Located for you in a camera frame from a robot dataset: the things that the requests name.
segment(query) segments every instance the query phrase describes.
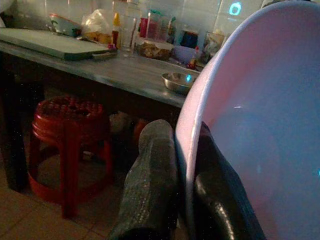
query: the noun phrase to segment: kitchen counter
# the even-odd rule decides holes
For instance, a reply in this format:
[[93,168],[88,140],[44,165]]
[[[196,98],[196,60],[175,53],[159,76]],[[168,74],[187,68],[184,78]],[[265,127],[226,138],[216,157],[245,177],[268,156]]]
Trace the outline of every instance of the kitchen counter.
[[79,77],[90,79],[110,87],[125,90],[165,104],[181,108],[185,96],[168,90],[161,74],[177,72],[198,73],[168,62],[145,58],[119,51],[114,58],[94,61],[92,59],[67,61],[54,56],[0,41],[3,53],[17,56]]

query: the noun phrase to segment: plastic bag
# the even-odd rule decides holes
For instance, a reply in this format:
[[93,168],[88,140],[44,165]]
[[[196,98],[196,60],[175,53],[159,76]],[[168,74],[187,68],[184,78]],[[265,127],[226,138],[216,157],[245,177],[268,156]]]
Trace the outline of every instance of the plastic bag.
[[110,44],[112,29],[108,17],[108,12],[103,9],[97,9],[92,14],[83,16],[82,36],[102,44]]

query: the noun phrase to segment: table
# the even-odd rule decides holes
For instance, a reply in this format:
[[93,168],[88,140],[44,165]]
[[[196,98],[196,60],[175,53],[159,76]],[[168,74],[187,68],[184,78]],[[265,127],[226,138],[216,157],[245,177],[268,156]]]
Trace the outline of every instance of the table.
[[147,120],[165,119],[174,127],[185,97],[165,88],[161,74],[195,74],[179,66],[140,56],[93,61],[66,61],[0,41],[0,148],[8,187],[28,183],[15,75],[104,104],[110,113]]

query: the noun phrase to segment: white plastic basin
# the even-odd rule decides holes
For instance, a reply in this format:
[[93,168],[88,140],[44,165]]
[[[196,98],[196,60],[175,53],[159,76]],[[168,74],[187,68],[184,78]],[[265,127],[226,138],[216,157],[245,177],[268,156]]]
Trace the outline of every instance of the white plastic basin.
[[320,239],[318,4],[286,1],[259,10],[191,88],[176,127],[191,238],[202,121],[239,174],[267,239]]

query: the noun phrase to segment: table leg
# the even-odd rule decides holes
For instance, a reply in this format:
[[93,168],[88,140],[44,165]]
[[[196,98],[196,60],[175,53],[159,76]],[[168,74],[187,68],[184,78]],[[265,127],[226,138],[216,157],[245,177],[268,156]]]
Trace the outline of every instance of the table leg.
[[0,149],[8,187],[20,191],[28,183],[28,175],[15,78],[0,68],[0,79]]

